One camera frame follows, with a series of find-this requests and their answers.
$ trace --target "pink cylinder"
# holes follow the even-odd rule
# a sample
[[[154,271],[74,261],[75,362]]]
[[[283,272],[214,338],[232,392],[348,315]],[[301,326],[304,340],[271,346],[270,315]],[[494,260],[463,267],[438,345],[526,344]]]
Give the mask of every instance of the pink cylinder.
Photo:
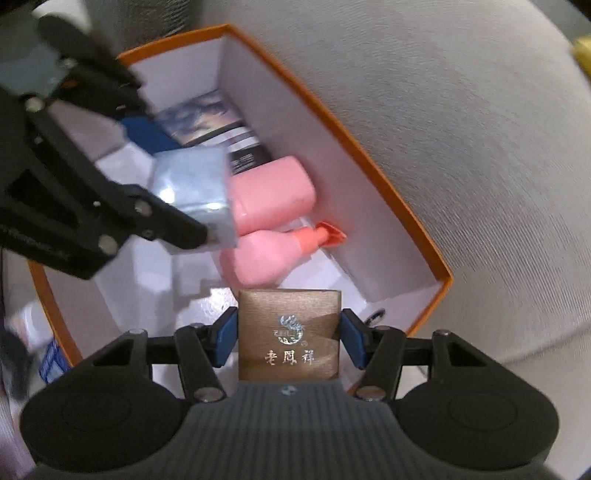
[[[272,230],[310,213],[316,191],[297,158],[274,160],[232,177],[238,235]]]

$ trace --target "pink bottle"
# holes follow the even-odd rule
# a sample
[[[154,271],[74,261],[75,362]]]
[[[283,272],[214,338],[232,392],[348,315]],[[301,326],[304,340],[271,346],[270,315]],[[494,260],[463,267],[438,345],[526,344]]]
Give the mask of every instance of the pink bottle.
[[[238,247],[222,251],[222,274],[234,292],[245,288],[276,287],[303,258],[321,247],[336,247],[346,235],[320,222],[281,233],[260,230],[238,239]]]
[[[310,213],[316,191],[295,157],[284,157],[232,177],[238,236],[272,230]]]

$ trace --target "orange nozzle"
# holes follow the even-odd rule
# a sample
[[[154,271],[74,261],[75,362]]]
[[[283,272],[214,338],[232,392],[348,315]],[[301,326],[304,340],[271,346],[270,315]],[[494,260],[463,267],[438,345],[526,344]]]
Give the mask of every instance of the orange nozzle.
[[[300,244],[302,254],[307,257],[320,247],[336,247],[347,240],[343,232],[327,222],[318,223],[313,230],[309,227],[298,228],[293,234]]]

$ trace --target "orange rim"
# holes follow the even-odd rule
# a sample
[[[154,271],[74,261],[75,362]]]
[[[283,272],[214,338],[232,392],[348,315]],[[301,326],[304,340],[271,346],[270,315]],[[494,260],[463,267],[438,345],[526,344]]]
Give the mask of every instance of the orange rim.
[[[255,40],[244,34],[234,25],[230,24],[194,30],[173,37],[163,38],[162,40],[157,40],[124,52],[119,56],[119,59],[123,64],[129,66],[138,61],[154,57],[170,50],[213,40],[226,34],[232,35],[245,44],[256,56],[273,69],[273,71],[275,71],[275,73],[281,77],[296,94],[298,94],[306,106],[316,114],[319,120],[322,121],[325,127],[339,141],[343,149],[355,160],[363,173],[365,173],[366,177],[371,181],[386,204],[404,225],[404,228],[427,261],[435,278],[442,282],[442,287],[437,295],[435,295],[429,305],[421,312],[417,320],[407,330],[408,335],[414,335],[451,288],[453,284],[452,274],[443,260],[439,249],[433,243],[429,234],[423,228],[411,209],[394,189],[386,175],[370,156],[367,155],[360,143],[350,135],[343,124],[341,124],[341,122],[316,98],[316,96],[307,90],[303,83],[289,72],[289,70],[287,70],[274,56],[266,52]],[[64,356],[68,359],[70,364],[75,365],[82,359],[82,355],[76,347],[66,323],[61,316],[45,271],[41,265],[32,261],[29,262],[29,268],[37,289],[37,294],[44,310],[46,311],[47,318],[51,324],[56,339],[62,348]]]

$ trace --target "beige cloth surface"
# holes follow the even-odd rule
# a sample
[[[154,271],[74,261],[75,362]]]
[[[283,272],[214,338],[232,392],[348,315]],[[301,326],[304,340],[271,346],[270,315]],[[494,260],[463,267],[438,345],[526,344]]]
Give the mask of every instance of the beige cloth surface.
[[[205,0],[201,23],[221,22],[275,53],[380,164],[455,276],[424,333],[454,330],[545,391],[563,418],[550,465],[580,475],[591,89],[569,42],[527,0]]]

